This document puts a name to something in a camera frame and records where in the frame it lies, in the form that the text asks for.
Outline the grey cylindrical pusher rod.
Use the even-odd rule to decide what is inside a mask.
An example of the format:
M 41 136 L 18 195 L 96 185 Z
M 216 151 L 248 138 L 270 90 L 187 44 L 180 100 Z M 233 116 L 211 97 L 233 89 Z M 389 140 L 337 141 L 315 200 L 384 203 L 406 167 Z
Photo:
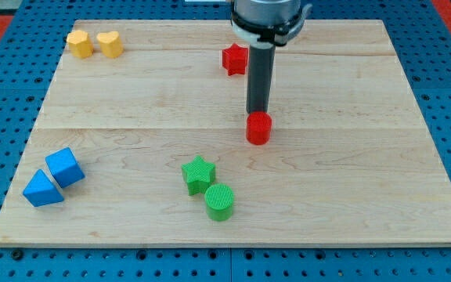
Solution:
M 249 47 L 246 98 L 249 114 L 268 111 L 275 51 L 274 45 L 267 49 Z

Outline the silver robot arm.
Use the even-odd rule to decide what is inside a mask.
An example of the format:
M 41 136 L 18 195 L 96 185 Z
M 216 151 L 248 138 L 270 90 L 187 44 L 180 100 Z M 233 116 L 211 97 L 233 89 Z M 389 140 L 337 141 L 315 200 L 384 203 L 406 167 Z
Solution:
M 236 0 L 231 25 L 248 43 L 246 112 L 266 112 L 276 48 L 298 36 L 312 4 L 301 0 Z

